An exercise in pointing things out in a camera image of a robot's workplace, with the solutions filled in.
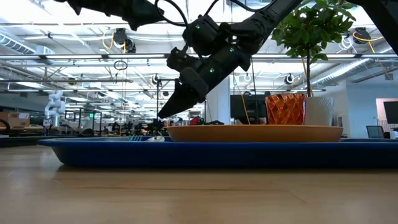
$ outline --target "wooden table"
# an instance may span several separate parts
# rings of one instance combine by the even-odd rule
[[[398,172],[74,169],[4,148],[0,223],[398,223]]]

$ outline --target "potted plant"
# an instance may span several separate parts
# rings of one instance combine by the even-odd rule
[[[356,19],[348,12],[355,5],[345,0],[315,0],[313,7],[305,6],[311,0],[301,3],[273,31],[272,39],[277,45],[284,45],[287,55],[307,59],[304,72],[307,77],[307,94],[311,96],[310,66],[318,59],[328,60],[321,53],[329,42],[340,43],[342,34]]]

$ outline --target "orange glass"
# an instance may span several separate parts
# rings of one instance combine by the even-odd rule
[[[304,94],[288,93],[266,97],[268,124],[304,124]]]

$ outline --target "ceiling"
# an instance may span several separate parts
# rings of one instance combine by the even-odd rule
[[[175,0],[181,7],[188,21],[194,21],[199,14],[203,14],[213,0]],[[248,5],[253,8],[265,6],[267,1],[248,1]],[[182,22],[179,13],[167,2],[160,1],[159,6],[165,11],[165,17],[172,21]],[[231,7],[229,1],[218,2],[210,16],[216,22],[239,22],[249,17],[252,13],[247,12],[234,4]],[[352,9],[352,14],[357,18],[352,30],[355,27],[366,27],[372,37],[380,37],[381,34],[373,24],[372,20],[367,16],[360,7]],[[107,17],[103,13],[83,9],[81,14],[77,16],[73,9],[67,4],[51,1],[51,0],[13,0],[3,1],[0,7],[0,31],[14,35],[20,41],[26,41],[28,44],[45,46],[52,50],[55,55],[61,54],[121,54],[123,49],[112,46],[107,49],[106,46],[111,45],[111,34],[116,28],[129,28],[127,23],[119,17]],[[161,54],[169,53],[174,47],[182,48],[184,42],[181,38],[183,28],[176,27],[165,22],[150,24],[138,28],[137,32],[128,30],[129,38],[134,40],[137,47],[137,54]],[[385,40],[378,40],[374,43],[377,46],[383,44]],[[369,52],[368,45],[354,44],[353,47],[358,53]],[[273,40],[267,40],[262,46],[259,53],[262,54],[282,54],[285,49],[276,46]],[[16,54],[17,52],[0,47],[2,54]],[[328,54],[352,54],[353,49],[342,50],[339,44],[329,44],[325,50]],[[137,101],[145,101],[155,105],[156,87],[151,83],[151,78],[158,74],[160,78],[173,79],[178,78],[178,72],[168,68],[165,65],[165,59],[141,58],[125,60],[129,66],[126,70],[117,71],[113,68],[115,60],[98,61],[98,60],[55,60],[53,65],[37,63],[32,60],[20,61],[9,60],[15,66],[26,69],[30,72],[44,77],[46,74],[51,75],[50,79],[62,80],[67,78],[76,78],[78,80],[104,80],[115,79],[116,74],[119,82],[103,82],[99,84],[100,88],[109,90],[130,90],[115,91],[125,100],[136,103]],[[312,73],[319,75],[330,68],[335,67],[342,61],[333,61],[328,63],[319,62],[312,67]],[[257,89],[274,89],[284,87],[284,78],[288,74],[296,77],[303,75],[303,65],[300,60],[294,62],[276,59],[276,60],[256,60],[253,64],[254,76]],[[241,68],[237,68],[235,73],[235,82],[231,78],[231,89],[247,89],[252,88],[252,78],[247,75]],[[8,76],[3,74],[4,79],[29,79],[37,78],[31,76],[14,76],[10,72]],[[130,80],[129,82],[121,82],[120,79]],[[295,84],[302,83],[303,78],[296,79]],[[174,88],[173,82],[163,82],[163,89],[169,90],[170,95]],[[52,88],[63,89],[79,89],[84,90],[90,88],[86,83],[77,83],[77,85],[69,85],[67,83],[43,84]],[[13,85],[14,88],[21,88],[19,85]],[[103,102],[104,99],[98,98],[98,94],[87,92],[80,94],[81,98],[88,98],[90,101]],[[166,100],[168,96],[161,94],[161,99]],[[202,105],[198,105],[192,110],[202,110]]]

